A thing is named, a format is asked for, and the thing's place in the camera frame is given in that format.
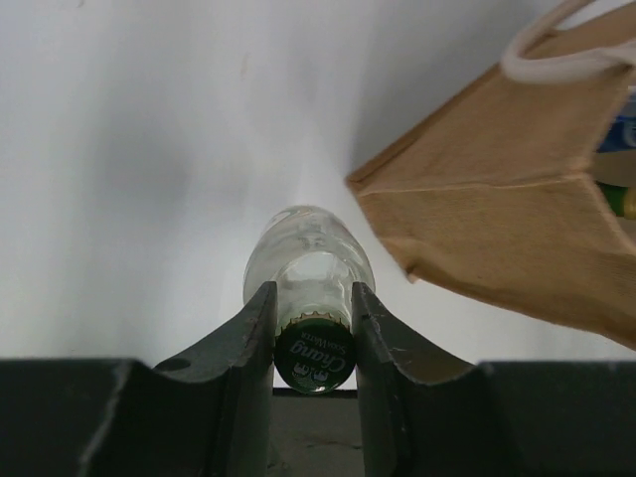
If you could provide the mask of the blue label water bottle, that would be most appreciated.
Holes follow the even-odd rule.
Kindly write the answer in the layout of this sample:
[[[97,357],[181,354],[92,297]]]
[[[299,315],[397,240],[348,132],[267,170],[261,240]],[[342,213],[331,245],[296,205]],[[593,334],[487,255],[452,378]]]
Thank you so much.
[[[635,147],[635,104],[629,103],[615,117],[596,151],[598,153],[613,153],[631,150]]]

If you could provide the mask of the clear glass bottle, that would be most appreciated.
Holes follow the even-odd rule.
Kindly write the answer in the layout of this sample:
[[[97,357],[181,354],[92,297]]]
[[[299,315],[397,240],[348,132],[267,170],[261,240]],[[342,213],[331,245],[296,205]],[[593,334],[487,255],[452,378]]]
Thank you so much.
[[[345,224],[331,212],[292,206],[261,234],[243,276],[243,298],[260,285],[277,287],[274,365],[292,389],[324,394],[356,366],[352,291],[375,286],[370,261]]]

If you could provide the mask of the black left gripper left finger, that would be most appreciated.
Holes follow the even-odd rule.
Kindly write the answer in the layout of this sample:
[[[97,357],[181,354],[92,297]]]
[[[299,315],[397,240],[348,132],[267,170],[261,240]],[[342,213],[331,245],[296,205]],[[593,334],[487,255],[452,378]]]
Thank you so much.
[[[277,290],[177,355],[1,363],[5,476],[261,476]]]

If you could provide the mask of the green glass bottle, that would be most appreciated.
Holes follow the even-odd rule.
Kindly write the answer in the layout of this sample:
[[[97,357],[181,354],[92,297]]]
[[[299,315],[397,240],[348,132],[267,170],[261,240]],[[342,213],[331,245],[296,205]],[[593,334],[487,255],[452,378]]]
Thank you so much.
[[[596,186],[616,217],[626,220],[636,218],[636,190],[634,187],[622,187],[602,182],[597,182]]]

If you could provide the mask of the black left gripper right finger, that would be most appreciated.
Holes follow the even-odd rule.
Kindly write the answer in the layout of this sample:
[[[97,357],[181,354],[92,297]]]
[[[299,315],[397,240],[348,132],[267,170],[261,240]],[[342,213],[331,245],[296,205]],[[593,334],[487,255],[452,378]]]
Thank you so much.
[[[629,361],[467,363],[352,292],[369,476],[631,476]]]

